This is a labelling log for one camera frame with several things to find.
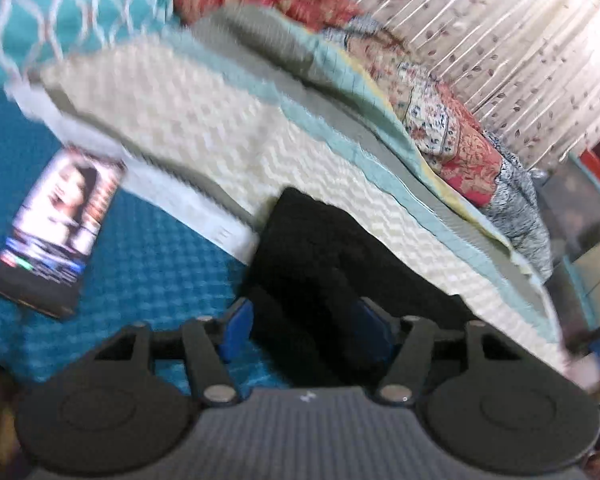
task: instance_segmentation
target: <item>white curtain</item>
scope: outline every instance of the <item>white curtain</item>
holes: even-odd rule
[[[526,167],[600,140],[600,0],[354,0]]]

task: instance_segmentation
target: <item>lattice pattern pillow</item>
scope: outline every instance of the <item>lattice pattern pillow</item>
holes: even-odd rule
[[[177,23],[173,0],[0,0],[0,85],[35,64]]]

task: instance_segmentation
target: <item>blue plastic piece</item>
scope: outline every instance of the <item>blue plastic piece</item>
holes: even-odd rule
[[[350,313],[354,348],[349,351],[367,363],[388,362],[394,352],[395,337],[390,323],[364,301],[357,301]]]
[[[225,363],[231,362],[240,353],[253,327],[253,303],[246,299],[238,300],[229,309],[225,321],[222,342],[218,345],[218,355]]]

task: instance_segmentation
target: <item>blue object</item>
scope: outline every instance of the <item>blue object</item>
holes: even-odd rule
[[[370,300],[362,299],[353,305],[348,324],[353,336],[350,357],[365,365],[391,360],[396,340],[387,313],[383,316]]]
[[[24,198],[59,141],[0,92],[0,248]],[[127,324],[154,330],[191,317],[221,317],[243,264],[161,209],[119,190],[84,271],[77,315],[58,322],[0,298],[0,364],[23,381],[43,381]],[[281,386],[268,356],[247,341],[228,367],[235,383]],[[158,373],[188,391],[184,366]]]
[[[240,298],[220,320],[224,325],[222,342],[218,345],[218,355],[225,363],[238,357],[246,345],[253,328],[253,303]]]
[[[173,0],[0,0],[0,86],[35,63],[177,24]]]

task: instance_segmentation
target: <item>phone screen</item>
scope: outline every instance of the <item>phone screen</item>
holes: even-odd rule
[[[41,300],[45,294],[39,279],[56,284],[55,288],[77,288],[124,171],[118,160],[74,147],[56,153],[20,207],[0,251],[1,277],[6,278],[1,280],[0,293],[21,299],[4,289],[13,281],[10,278],[21,277],[23,270],[38,277],[34,282],[25,281],[35,285]],[[9,268],[18,272],[6,276]],[[24,285],[22,279],[18,285]],[[31,295],[26,297],[29,304]]]

